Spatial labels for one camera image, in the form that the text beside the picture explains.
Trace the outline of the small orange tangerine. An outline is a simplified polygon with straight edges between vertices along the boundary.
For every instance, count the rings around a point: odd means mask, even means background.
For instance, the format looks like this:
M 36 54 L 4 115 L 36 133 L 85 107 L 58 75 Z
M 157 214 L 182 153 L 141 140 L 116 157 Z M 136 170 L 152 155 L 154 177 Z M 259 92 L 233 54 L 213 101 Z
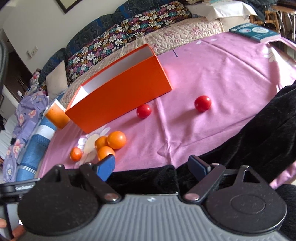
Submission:
M 78 162 L 83 156 L 83 151 L 78 147 L 73 147 L 70 152 L 70 159 L 73 162 Z
M 108 155 L 115 155 L 114 150 L 109 146 L 103 146 L 97 151 L 97 157 L 99 161 L 102 161 Z
M 95 149 L 98 151 L 100 148 L 108 146 L 107 136 L 99 137 L 94 143 Z

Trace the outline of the teal book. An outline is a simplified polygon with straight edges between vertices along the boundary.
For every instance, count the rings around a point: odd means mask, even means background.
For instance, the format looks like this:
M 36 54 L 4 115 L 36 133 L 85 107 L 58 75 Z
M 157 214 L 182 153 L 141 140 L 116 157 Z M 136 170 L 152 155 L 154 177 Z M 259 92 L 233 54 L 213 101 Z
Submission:
M 281 37 L 280 34 L 274 32 L 273 30 L 252 23 L 244 23 L 241 25 L 237 25 L 235 27 L 230 28 L 229 32 L 241 35 L 243 37 L 255 40 L 260 43 L 266 43 L 269 41 L 279 39 Z

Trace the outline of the blue striped blanket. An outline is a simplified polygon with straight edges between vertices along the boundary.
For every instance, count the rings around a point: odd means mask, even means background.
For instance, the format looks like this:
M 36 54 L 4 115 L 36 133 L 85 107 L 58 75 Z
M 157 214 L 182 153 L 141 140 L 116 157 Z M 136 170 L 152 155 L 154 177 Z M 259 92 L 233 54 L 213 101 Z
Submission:
M 18 166 L 16 181 L 35 178 L 39 164 L 48 149 L 56 129 L 46 117 L 42 118 L 29 143 L 26 145 L 25 152 Z

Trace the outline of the orange fruit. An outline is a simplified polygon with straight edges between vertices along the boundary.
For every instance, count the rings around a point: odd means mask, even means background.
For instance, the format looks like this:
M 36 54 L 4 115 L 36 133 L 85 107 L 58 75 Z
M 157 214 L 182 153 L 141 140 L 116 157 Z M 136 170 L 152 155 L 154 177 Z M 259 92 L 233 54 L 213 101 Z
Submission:
M 115 150 L 119 150 L 126 144 L 126 136 L 121 131 L 114 131 L 107 137 L 107 144 Z

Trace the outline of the orange cardboard box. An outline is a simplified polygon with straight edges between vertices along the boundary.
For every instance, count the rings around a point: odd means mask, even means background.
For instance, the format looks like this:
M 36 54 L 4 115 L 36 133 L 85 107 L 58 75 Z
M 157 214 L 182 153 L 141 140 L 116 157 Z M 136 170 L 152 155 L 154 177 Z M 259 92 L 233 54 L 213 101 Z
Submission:
M 145 44 L 81 84 L 65 113 L 90 133 L 171 90 L 160 61 Z

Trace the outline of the floral pillow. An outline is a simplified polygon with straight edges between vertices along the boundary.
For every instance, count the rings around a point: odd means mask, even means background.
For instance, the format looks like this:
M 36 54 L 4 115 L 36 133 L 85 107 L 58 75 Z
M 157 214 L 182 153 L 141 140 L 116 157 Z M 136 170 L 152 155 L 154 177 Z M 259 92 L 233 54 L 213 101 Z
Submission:
M 172 1 L 123 20 L 120 26 L 125 31 L 127 41 L 132 42 L 151 32 L 191 17 L 191 13 L 182 3 Z
M 115 24 L 86 44 L 67 61 L 66 74 L 68 85 L 101 60 L 122 48 L 126 43 L 127 39 L 124 29 L 120 25 Z

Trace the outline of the orange white cup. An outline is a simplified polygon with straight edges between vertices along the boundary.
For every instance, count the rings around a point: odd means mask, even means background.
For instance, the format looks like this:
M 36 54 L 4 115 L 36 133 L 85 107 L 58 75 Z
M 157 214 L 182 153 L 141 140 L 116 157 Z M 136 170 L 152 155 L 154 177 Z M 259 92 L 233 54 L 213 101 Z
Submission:
M 66 109 L 55 99 L 44 111 L 44 116 L 58 129 L 62 130 L 70 121 Z

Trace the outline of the dark blue sofa backrest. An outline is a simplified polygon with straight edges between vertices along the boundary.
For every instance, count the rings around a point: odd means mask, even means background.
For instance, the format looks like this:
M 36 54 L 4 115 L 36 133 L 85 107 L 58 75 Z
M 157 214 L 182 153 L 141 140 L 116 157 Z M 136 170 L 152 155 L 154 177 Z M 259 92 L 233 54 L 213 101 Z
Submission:
M 39 83 L 45 82 L 46 76 L 51 73 L 60 62 L 67 62 L 77 51 L 82 49 L 86 44 L 94 40 L 99 35 L 120 24 L 122 21 L 131 18 L 137 14 L 156 9 L 171 1 L 152 0 L 152 1 L 126 1 L 119 6 L 113 14 L 102 15 L 96 20 L 82 28 L 67 44 L 65 48 L 58 50 L 45 64 L 39 76 Z

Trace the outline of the pink tablecloth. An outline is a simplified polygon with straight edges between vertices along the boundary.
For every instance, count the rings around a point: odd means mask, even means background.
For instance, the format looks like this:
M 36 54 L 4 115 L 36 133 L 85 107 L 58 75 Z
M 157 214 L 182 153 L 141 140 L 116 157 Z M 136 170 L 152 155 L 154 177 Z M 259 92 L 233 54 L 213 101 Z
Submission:
M 116 171 L 180 166 L 189 155 L 204 154 L 237 134 L 280 89 L 295 81 L 291 57 L 233 33 L 203 38 L 157 58 L 172 90 L 145 103 L 151 114 L 141 119 L 135 108 L 90 133 L 70 120 L 55 132 L 39 176 L 56 164 L 78 167 L 70 150 L 114 131 L 127 138 L 115 151 Z M 200 113 L 194 102 L 203 95 L 212 105 Z

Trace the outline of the beige cushion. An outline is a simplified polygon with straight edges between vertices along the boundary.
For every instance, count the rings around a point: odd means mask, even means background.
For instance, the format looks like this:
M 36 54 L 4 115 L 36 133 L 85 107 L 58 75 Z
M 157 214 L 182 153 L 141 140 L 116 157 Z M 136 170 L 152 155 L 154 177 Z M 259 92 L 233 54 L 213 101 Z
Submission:
M 53 101 L 68 88 L 64 61 L 60 62 L 58 66 L 46 76 L 46 87 L 50 101 Z

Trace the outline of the wall switch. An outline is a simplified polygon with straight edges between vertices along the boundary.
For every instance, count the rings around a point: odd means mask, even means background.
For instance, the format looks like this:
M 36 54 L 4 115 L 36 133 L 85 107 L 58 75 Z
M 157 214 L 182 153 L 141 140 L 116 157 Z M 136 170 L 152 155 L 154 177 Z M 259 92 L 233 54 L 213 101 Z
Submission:
M 31 51 L 27 51 L 27 55 L 28 55 L 28 57 L 29 58 L 33 58 L 34 57 L 34 55 L 37 53 L 37 51 L 38 51 L 38 47 L 37 46 L 35 46 Z

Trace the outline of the floral pillow right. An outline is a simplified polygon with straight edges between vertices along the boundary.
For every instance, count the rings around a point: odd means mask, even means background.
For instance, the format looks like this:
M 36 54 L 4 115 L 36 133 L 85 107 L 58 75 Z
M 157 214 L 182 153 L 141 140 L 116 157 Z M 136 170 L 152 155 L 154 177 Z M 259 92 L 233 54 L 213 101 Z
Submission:
M 120 26 L 125 31 L 127 41 L 132 42 L 151 32 L 191 17 L 191 13 L 182 3 L 172 1 L 123 20 Z

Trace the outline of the framed picture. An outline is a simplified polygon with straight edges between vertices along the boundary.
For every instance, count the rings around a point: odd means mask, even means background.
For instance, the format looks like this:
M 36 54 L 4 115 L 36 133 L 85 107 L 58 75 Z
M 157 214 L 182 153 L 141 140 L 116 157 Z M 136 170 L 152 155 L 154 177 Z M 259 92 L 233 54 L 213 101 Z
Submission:
M 77 4 L 79 4 L 82 0 L 56 0 L 56 3 L 62 9 L 62 11 L 66 14 L 72 8 L 74 8 Z

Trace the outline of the purple floral blanket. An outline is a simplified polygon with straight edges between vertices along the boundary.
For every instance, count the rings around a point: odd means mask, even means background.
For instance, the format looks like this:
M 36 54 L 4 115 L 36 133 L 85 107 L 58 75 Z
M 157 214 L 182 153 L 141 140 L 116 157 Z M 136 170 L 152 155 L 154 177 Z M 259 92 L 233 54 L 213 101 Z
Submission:
M 12 115 L 16 125 L 12 129 L 3 163 L 3 179 L 5 182 L 16 180 L 18 158 L 29 137 L 39 124 L 43 112 L 49 105 L 49 100 L 46 92 L 40 90 L 25 96 L 16 107 L 15 114 Z

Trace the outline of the red ball fruit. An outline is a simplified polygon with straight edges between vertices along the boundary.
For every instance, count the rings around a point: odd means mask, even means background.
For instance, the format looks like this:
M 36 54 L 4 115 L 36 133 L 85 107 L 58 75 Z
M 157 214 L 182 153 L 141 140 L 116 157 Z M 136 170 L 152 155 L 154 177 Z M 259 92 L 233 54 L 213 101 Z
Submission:
M 205 95 L 199 96 L 194 102 L 195 109 L 200 113 L 208 111 L 211 105 L 212 105 L 211 99 Z
M 152 112 L 149 104 L 143 104 L 137 108 L 137 116 L 141 119 L 147 118 Z

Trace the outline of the floral pillow left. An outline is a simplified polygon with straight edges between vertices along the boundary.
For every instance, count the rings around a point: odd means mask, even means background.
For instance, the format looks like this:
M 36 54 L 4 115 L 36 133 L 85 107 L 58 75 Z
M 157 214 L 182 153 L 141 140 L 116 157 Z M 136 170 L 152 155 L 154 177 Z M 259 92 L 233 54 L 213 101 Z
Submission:
M 86 44 L 67 61 L 66 74 L 68 85 L 101 60 L 122 48 L 126 43 L 127 39 L 124 29 L 120 25 L 115 24 Z

